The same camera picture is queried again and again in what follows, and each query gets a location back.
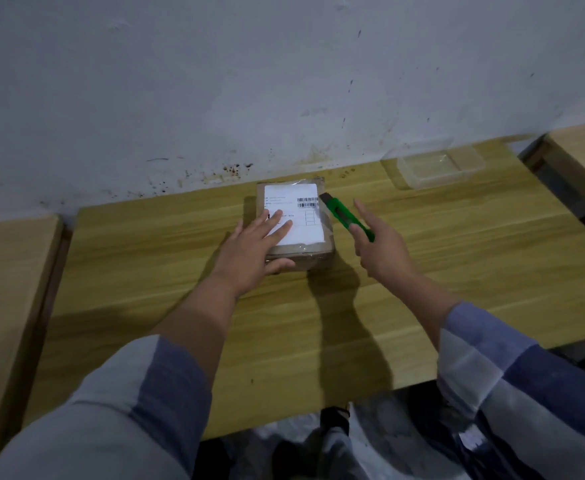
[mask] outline sleeve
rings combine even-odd
[[[543,478],[585,479],[585,371],[470,303],[448,315],[439,354],[442,395],[500,452]]]
[[[212,396],[185,349],[135,340],[0,455],[0,478],[188,478]]]

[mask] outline wall stain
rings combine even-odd
[[[312,163],[321,163],[330,160],[330,156],[328,156],[328,152],[332,148],[332,145],[328,145],[325,148],[317,148],[316,146],[312,146],[310,149],[310,153],[306,158],[297,162],[298,165],[309,165]]]

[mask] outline leg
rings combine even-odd
[[[349,434],[349,412],[341,408],[321,411],[321,450],[317,476],[326,480],[367,480],[368,475],[354,457]]]

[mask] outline shoe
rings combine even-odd
[[[346,436],[350,434],[350,410],[349,406],[340,408],[338,406],[330,406],[321,410],[319,415],[319,423],[324,431],[332,428],[341,428]]]

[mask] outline forearm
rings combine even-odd
[[[435,349],[450,311],[461,302],[453,293],[423,274],[398,276],[388,287],[416,316]]]
[[[212,386],[235,303],[224,281],[209,276],[150,333],[188,350]]]

